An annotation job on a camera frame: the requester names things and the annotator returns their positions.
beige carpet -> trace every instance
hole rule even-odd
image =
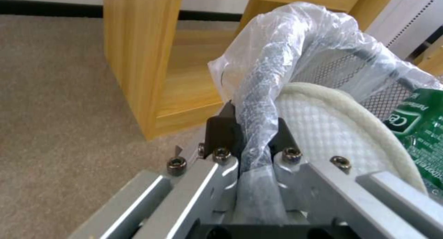
[[[163,170],[195,131],[145,141],[102,33],[101,19],[0,16],[2,238],[67,237],[140,170]]]

metal grille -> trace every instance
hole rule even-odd
[[[299,72],[293,81],[315,83],[329,88],[340,88],[357,72],[364,69],[367,62],[345,51],[328,50],[318,53],[309,61],[300,58]],[[410,95],[410,91],[399,83],[394,83],[383,91],[361,103],[371,113],[385,120],[400,102]]]

plastic bag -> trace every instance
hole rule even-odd
[[[274,100],[285,83],[315,66],[316,56],[329,51],[364,61],[354,72],[337,70],[331,78],[346,78],[338,89],[359,102],[410,71],[420,71],[359,31],[353,17],[305,2],[258,15],[220,58],[209,62],[223,100],[232,99],[236,106],[236,119],[246,138],[237,191],[237,204],[242,204],[239,213],[246,218],[242,222],[286,222],[280,193],[274,191],[275,176],[267,167],[272,164],[267,144],[278,130]]]

metal bar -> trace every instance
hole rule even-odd
[[[293,188],[312,224],[343,220],[362,238],[425,238],[329,162],[301,165]]]
[[[140,222],[154,212],[170,190],[171,184],[166,178],[142,171],[69,238],[128,238],[137,231]]]
[[[185,238],[197,219],[209,222],[225,188],[222,173],[218,164],[196,160],[133,238]]]
[[[443,238],[443,207],[389,172],[357,182],[429,238]]]

